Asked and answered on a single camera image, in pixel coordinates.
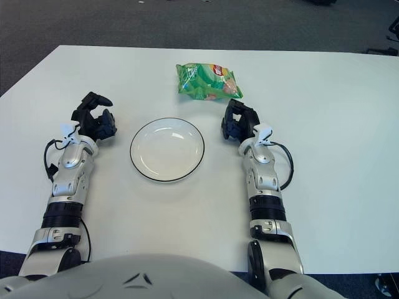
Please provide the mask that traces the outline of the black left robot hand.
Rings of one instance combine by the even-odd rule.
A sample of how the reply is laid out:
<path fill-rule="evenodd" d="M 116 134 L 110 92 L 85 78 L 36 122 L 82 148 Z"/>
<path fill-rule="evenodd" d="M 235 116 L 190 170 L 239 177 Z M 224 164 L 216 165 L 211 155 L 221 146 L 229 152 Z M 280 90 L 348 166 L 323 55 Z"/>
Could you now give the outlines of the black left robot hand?
<path fill-rule="evenodd" d="M 108 109 L 104 109 L 97 118 L 91 114 L 91 111 L 98 106 L 111 107 L 112 105 L 112 101 L 108 98 L 89 92 L 71 116 L 72 121 L 79 122 L 79 134 L 88 136 L 94 141 L 113 137 L 117 132 L 113 114 Z"/>

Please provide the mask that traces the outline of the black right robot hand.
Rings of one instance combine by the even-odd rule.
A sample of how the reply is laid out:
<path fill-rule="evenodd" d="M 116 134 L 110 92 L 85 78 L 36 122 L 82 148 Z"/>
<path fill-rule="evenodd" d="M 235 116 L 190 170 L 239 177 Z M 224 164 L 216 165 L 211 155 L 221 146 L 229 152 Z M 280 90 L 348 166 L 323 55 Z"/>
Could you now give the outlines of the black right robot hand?
<path fill-rule="evenodd" d="M 253 129 L 260 124 L 257 113 L 244 103 L 230 99 L 221 122 L 223 137 L 239 140 L 241 143 L 254 137 Z"/>

